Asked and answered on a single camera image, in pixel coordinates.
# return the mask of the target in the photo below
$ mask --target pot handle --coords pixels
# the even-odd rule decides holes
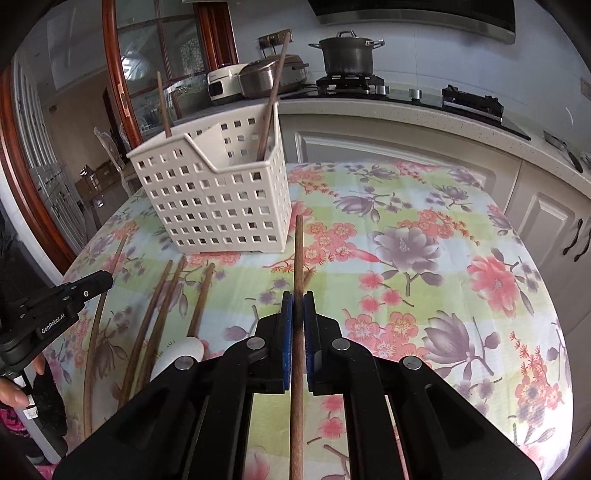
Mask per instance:
[[[342,32],[339,32],[336,34],[337,37],[341,37],[344,33],[348,33],[350,34],[352,37],[357,38],[357,35],[355,35],[355,32],[353,30],[343,30]]]

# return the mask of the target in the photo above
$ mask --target wooden stick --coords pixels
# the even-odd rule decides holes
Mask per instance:
[[[150,320],[154,315],[154,310],[156,309],[158,298],[160,298],[160,294],[162,293],[164,283],[166,282],[166,277],[168,277],[168,274],[170,273],[170,269],[172,267],[173,261],[168,260],[164,272],[162,273],[160,280],[156,284],[154,294],[152,295],[150,303],[148,304],[148,309],[146,310],[144,319],[142,320],[142,323],[139,326],[138,334],[135,337],[134,347],[131,350],[131,354],[129,355],[129,361],[127,362],[127,369],[125,370],[125,377],[123,378],[123,384],[121,386],[121,394],[119,396],[119,405],[117,406],[117,410],[119,410],[129,400],[129,395],[131,394],[131,387],[134,383],[135,371],[138,367],[139,353],[142,349],[142,343],[144,343],[144,338],[146,337],[146,332],[148,331]]]
[[[123,246],[127,241],[127,235],[124,235],[119,242],[113,261],[109,265],[109,273],[112,275],[115,272],[119,257],[123,251]],[[82,411],[83,411],[83,431],[85,439],[92,434],[92,385],[95,379],[95,355],[96,355],[96,337],[99,333],[100,318],[103,315],[105,308],[105,301],[107,299],[108,291],[101,293],[99,303],[96,306],[95,321],[92,323],[90,330],[90,339],[88,341],[88,352],[86,353],[86,366],[84,368],[84,387],[82,396]]]
[[[269,137],[269,130],[271,128],[273,105],[275,105],[275,102],[277,101],[277,91],[279,90],[281,72],[283,71],[285,55],[287,54],[287,44],[290,42],[290,40],[291,34],[289,32],[286,32],[285,37],[283,38],[283,47],[281,47],[281,55],[279,56],[279,62],[277,62],[277,67],[275,68],[275,75],[273,77],[273,88],[271,89],[271,94],[269,95],[269,102],[267,103],[265,115],[262,120],[259,145],[258,149],[256,150],[256,159],[258,161],[265,160],[265,150],[267,149],[267,139]]]
[[[177,269],[174,272],[173,279],[170,281],[170,285],[166,291],[166,296],[164,297],[160,311],[158,312],[158,316],[154,322],[152,335],[150,335],[150,339],[148,340],[148,346],[146,347],[144,360],[142,361],[142,366],[139,369],[138,382],[135,387],[136,393],[144,388],[148,383],[150,383],[150,375],[152,374],[152,369],[154,368],[156,352],[158,351],[158,346],[160,345],[160,340],[162,339],[162,331],[164,330],[164,324],[166,323],[166,317],[168,316],[168,307],[170,306],[170,302],[173,299],[174,289],[178,284],[178,278],[181,276],[181,272],[183,271],[183,268],[185,268],[186,264],[187,259],[183,255],[181,260],[178,261]]]
[[[158,94],[160,95],[160,113],[162,114],[164,132],[166,138],[168,138],[172,137],[172,132],[170,131],[170,120],[168,119],[168,110],[166,108],[166,101],[164,100],[164,89],[162,88],[162,75],[160,75],[160,72],[156,72],[156,78],[158,79]]]
[[[189,329],[187,330],[188,337],[197,336],[197,327],[199,327],[199,322],[201,321],[203,311],[205,310],[207,293],[209,292],[209,286],[212,283],[213,272],[215,269],[216,264],[210,263],[205,272],[205,277],[203,278],[203,281],[201,283],[201,291],[199,292],[199,298],[197,299],[197,304],[195,305],[193,317],[191,318],[191,324],[189,325]]]
[[[304,218],[295,217],[294,332],[291,351],[290,480],[304,478]]]

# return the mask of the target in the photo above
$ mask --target fingernail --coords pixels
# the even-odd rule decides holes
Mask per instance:
[[[14,392],[14,403],[17,407],[27,408],[29,406],[29,399],[23,392],[16,390],[16,392]]]

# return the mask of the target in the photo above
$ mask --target stove burner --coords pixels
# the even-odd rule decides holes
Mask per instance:
[[[317,80],[316,87],[319,95],[332,95],[335,93],[386,95],[389,92],[384,79],[377,75],[371,77],[328,75]]]

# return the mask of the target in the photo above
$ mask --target table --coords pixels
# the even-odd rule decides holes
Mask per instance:
[[[573,397],[568,356],[540,274],[491,198],[458,166],[403,158],[289,166],[296,215],[304,216],[306,270],[317,311],[374,355],[428,362],[538,465],[543,477],[568,452]],[[180,253],[143,190],[101,228],[65,276],[107,268],[128,241],[107,296],[96,350],[93,425],[116,410],[126,360],[152,291]],[[216,264],[201,327],[206,357],[254,331],[293,286],[290,237],[283,254],[199,254],[174,292],[160,353],[187,333],[200,280]],[[98,299],[46,356],[66,403],[70,448],[82,440],[82,386]],[[254,402],[247,480],[287,478],[289,400]],[[342,398],[305,402],[304,474],[348,478]]]

